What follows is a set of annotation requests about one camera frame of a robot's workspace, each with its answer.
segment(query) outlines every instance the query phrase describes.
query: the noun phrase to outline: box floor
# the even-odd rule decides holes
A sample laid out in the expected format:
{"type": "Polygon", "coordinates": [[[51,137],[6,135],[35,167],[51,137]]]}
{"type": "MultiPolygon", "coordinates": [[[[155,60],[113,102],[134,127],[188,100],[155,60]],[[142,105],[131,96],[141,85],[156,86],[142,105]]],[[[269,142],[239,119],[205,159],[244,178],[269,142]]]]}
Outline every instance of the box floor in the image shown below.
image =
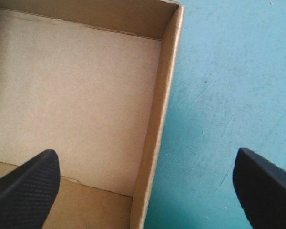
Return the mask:
{"type": "Polygon", "coordinates": [[[161,42],[0,10],[0,161],[132,196],[161,42]]]}

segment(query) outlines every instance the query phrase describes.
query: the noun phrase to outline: teal floor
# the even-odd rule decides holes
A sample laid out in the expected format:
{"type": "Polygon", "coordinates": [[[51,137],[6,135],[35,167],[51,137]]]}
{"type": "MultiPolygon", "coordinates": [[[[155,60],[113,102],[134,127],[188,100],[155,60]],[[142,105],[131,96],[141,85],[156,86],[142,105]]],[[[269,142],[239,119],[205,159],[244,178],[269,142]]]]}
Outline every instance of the teal floor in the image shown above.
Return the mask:
{"type": "Polygon", "coordinates": [[[184,31],[146,229],[250,229],[239,147],[286,170],[286,0],[181,0],[184,31]]]}

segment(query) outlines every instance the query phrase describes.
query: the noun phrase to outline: textured black surface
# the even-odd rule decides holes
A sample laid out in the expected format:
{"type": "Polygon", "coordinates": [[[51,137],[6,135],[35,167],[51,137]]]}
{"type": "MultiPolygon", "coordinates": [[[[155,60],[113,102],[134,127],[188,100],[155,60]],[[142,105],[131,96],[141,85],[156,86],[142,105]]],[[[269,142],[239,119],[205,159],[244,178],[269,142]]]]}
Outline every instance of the textured black surface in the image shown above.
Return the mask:
{"type": "Polygon", "coordinates": [[[233,183],[254,229],[286,229],[286,172],[249,149],[240,149],[233,183]]]}
{"type": "Polygon", "coordinates": [[[0,179],[0,229],[40,229],[60,185],[54,150],[45,150],[0,179]]]}

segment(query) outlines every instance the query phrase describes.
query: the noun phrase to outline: floor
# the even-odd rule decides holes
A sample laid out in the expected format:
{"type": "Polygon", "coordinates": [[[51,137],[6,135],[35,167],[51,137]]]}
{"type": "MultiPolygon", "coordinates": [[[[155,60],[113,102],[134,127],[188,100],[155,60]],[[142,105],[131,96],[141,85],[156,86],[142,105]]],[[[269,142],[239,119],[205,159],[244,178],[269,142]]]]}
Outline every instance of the floor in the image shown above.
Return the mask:
{"type": "Polygon", "coordinates": [[[250,229],[239,147],[286,170],[286,1],[180,0],[184,31],[146,229],[250,229]]]}

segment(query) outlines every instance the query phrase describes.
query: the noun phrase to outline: cardboard box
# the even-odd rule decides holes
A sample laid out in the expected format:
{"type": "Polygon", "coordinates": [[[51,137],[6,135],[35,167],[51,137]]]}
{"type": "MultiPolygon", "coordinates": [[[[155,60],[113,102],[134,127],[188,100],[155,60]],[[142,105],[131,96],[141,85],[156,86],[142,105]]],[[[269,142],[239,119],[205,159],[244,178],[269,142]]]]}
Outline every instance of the cardboard box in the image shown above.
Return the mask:
{"type": "Polygon", "coordinates": [[[56,150],[44,228],[144,227],[183,14],[166,0],[0,0],[0,176],[56,150]]]}

